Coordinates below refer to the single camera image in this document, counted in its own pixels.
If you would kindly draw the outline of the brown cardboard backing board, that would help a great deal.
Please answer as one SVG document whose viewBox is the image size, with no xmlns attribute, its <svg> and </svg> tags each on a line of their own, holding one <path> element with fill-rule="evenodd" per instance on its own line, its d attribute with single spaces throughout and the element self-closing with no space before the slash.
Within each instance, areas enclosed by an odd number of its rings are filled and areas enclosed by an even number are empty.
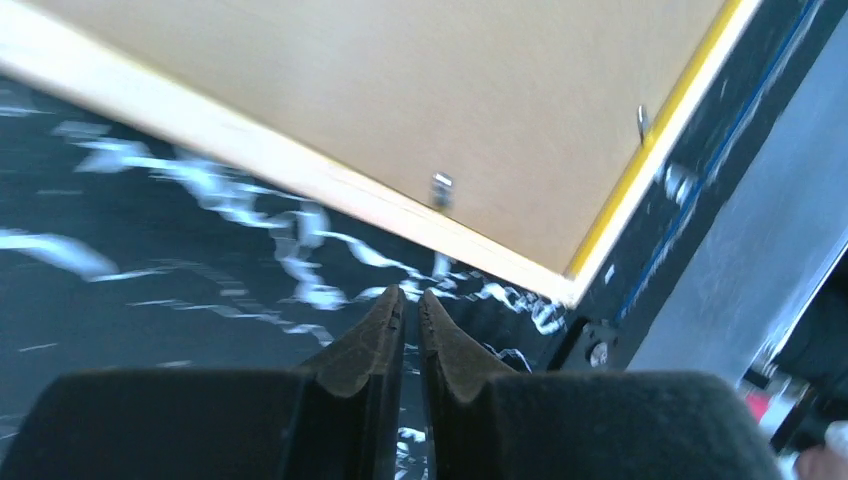
<svg viewBox="0 0 848 480">
<path fill-rule="evenodd" d="M 181 83 L 563 271 L 718 1 L 46 1 Z"/>
</svg>

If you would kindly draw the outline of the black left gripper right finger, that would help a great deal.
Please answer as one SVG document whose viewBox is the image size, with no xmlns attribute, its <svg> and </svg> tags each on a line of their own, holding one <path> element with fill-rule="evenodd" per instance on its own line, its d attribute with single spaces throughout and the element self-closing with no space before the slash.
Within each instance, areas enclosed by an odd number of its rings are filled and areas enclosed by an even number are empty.
<svg viewBox="0 0 848 480">
<path fill-rule="evenodd" d="M 777 479 L 758 424 L 695 371 L 520 373 L 419 302 L 434 479 Z"/>
</svg>

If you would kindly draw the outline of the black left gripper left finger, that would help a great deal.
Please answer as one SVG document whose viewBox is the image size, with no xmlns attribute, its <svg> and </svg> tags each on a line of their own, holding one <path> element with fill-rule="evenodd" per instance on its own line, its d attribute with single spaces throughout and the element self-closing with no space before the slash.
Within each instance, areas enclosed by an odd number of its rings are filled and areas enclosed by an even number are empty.
<svg viewBox="0 0 848 480">
<path fill-rule="evenodd" d="M 405 295 L 290 370 L 126 369 L 50 384 L 5 479 L 390 479 Z"/>
</svg>

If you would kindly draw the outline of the yellow wooden picture frame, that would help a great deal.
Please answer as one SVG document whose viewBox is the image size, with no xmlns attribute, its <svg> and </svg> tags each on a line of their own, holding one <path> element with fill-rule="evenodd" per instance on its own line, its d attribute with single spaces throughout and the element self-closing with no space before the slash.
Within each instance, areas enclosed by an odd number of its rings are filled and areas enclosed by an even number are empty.
<svg viewBox="0 0 848 480">
<path fill-rule="evenodd" d="M 272 183 L 485 270 L 576 305 L 609 256 L 705 92 L 707 66 L 730 47 L 732 26 L 756 1 L 718 1 L 721 9 L 669 95 L 647 107 L 651 126 L 566 268 L 557 272 L 456 221 L 451 208 L 391 188 L 221 101 L 181 83 L 61 17 L 46 1 L 1 5 L 1 69 L 104 116 L 207 153 Z"/>
</svg>

